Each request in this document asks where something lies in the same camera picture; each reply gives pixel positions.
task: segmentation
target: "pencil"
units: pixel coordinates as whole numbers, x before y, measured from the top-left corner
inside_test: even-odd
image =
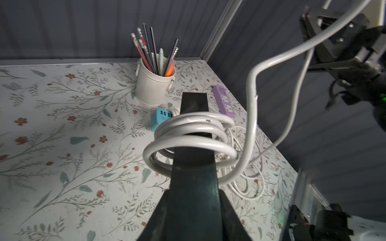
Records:
[[[139,47],[138,40],[135,37],[135,34],[131,33],[131,36],[133,37],[134,45],[137,48],[139,55],[141,56],[141,59],[143,59],[143,62],[145,62],[145,66],[150,70],[149,63],[147,62],[144,53],[142,52],[141,48]]]
[[[143,23],[142,26],[144,27],[144,33],[145,33],[145,40],[144,41],[144,45],[145,45],[145,48],[147,48],[148,50],[148,55],[149,55],[149,61],[150,61],[150,66],[151,66],[151,69],[153,70],[153,73],[156,72],[156,69],[154,68],[154,63],[153,63],[153,57],[151,56],[151,48],[150,48],[150,42],[149,42],[149,35],[147,34],[147,28],[146,28],[146,24]]]
[[[174,48],[173,55],[171,56],[169,65],[167,66],[167,71],[166,71],[165,77],[169,77],[169,76],[171,76],[172,73],[173,73],[173,66],[174,66],[174,64],[172,64],[172,61],[171,61],[171,60],[174,59],[174,56],[176,56],[177,51],[178,51],[178,47],[175,47],[175,48]]]
[[[178,39],[176,39],[176,40],[174,41],[173,48],[172,48],[172,50],[171,50],[171,52],[170,52],[170,54],[169,54],[169,57],[168,57],[168,60],[167,60],[167,62],[166,62],[165,69],[164,69],[164,72],[162,73],[162,76],[165,76],[166,72],[168,71],[168,66],[170,65],[170,61],[171,61],[171,59],[172,59],[171,57],[172,57],[174,51],[176,50],[177,42],[178,42]]]
[[[137,31],[138,31],[138,35],[139,35],[138,42],[140,43],[141,48],[143,48],[146,60],[148,61],[149,65],[150,65],[150,69],[149,70],[154,73],[153,68],[151,67],[151,62],[150,62],[151,58],[149,56],[149,51],[147,50],[145,38],[142,35],[142,30],[141,30],[141,28],[137,28]]]
[[[151,36],[151,40],[153,41],[156,74],[160,75],[160,70],[158,69],[157,49],[156,49],[156,42],[154,41],[153,27],[150,27],[150,36]]]

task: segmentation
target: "light green pen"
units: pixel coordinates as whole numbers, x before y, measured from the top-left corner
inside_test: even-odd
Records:
[[[162,48],[159,49],[159,59],[158,59],[158,69],[160,73],[164,72],[164,50]]]

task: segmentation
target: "black mechanical bracket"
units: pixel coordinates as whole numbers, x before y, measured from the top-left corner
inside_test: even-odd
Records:
[[[209,111],[206,93],[182,95],[181,114]],[[211,138],[211,134],[192,133]],[[138,241],[250,241],[224,191],[218,189],[214,152],[174,148],[170,188]]]

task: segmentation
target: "black pencil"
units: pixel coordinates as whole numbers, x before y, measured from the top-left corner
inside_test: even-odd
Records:
[[[154,33],[153,33],[153,27],[150,27],[150,36],[151,40],[153,41],[153,48],[154,48],[154,60],[156,61],[156,72],[158,75],[160,75],[160,70],[158,69],[158,61],[157,61],[157,49],[156,49],[156,42],[154,41]]]
[[[178,39],[176,39],[176,40],[174,41],[173,48],[172,48],[171,51],[170,51],[168,60],[167,60],[166,65],[165,65],[165,70],[164,70],[164,72],[162,73],[161,76],[165,76],[165,74],[166,74],[167,71],[168,71],[168,66],[169,66],[169,64],[170,64],[171,57],[172,57],[172,55],[173,55],[173,53],[174,53],[174,50],[175,50],[176,47],[177,47],[177,42],[178,42]]]
[[[146,40],[146,46],[149,50],[149,58],[150,58],[150,66],[153,70],[153,73],[156,74],[156,69],[154,67],[153,57],[151,56],[151,48],[150,48],[150,42],[149,42],[149,35],[147,34],[146,24],[143,23],[142,26],[144,27],[144,34],[145,34],[145,40]]]

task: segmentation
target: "red pencil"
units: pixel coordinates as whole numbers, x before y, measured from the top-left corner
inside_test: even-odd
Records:
[[[143,62],[145,62],[145,65],[146,65],[147,69],[151,71],[150,65],[147,62],[147,60],[146,60],[146,58],[144,56],[144,53],[142,52],[141,48],[139,47],[138,40],[135,37],[135,34],[131,33],[131,36],[133,37],[133,42],[134,42],[134,45],[136,46],[136,48],[138,49],[139,55],[141,56]]]

